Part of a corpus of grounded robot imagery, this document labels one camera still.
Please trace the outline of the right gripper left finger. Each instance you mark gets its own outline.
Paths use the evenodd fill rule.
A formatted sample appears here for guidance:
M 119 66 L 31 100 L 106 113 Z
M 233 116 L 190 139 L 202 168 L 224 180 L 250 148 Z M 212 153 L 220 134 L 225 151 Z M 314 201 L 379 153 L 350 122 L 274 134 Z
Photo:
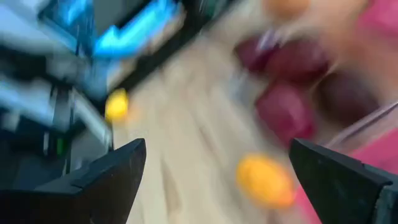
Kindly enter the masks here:
M 0 190 L 0 224 L 126 224 L 145 163 L 139 138 L 33 190 Z

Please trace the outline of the orange fruit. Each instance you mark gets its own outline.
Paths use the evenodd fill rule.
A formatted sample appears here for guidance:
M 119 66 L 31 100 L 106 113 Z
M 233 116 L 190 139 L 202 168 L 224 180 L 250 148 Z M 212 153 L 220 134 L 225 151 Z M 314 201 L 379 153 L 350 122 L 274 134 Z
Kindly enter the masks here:
M 236 167 L 236 181 L 242 191 L 261 206 L 281 209 L 294 203 L 291 174 L 270 157 L 262 154 L 244 156 Z

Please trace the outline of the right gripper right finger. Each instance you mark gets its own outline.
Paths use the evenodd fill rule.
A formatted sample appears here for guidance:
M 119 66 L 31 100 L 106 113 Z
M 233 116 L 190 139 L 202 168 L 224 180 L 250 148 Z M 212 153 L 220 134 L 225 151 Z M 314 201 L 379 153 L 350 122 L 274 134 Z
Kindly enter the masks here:
M 289 158 L 322 224 L 398 224 L 398 175 L 304 139 Z

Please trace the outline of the small yellow lemon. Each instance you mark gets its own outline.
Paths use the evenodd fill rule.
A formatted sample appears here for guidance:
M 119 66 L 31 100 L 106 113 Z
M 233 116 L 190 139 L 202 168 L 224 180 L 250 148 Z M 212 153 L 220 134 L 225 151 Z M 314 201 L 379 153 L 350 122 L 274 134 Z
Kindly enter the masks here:
M 120 123 L 127 118 L 129 96 L 125 89 L 120 88 L 112 92 L 106 100 L 105 118 L 110 123 Z

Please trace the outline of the silver aluminium profile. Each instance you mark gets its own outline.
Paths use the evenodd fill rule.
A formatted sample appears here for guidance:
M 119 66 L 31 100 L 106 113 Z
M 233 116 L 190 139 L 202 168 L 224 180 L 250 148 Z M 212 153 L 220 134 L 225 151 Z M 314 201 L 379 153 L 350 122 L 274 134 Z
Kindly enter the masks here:
M 77 90 L 70 92 L 73 115 L 106 147 L 113 146 L 113 133 L 98 110 Z

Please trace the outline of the clear plastic bin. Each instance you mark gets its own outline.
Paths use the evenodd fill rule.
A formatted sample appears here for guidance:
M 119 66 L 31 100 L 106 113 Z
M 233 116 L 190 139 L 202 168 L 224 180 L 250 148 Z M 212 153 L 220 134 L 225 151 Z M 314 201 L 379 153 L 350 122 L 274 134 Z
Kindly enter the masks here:
M 390 103 L 340 131 L 325 147 L 349 153 L 398 128 L 398 101 Z

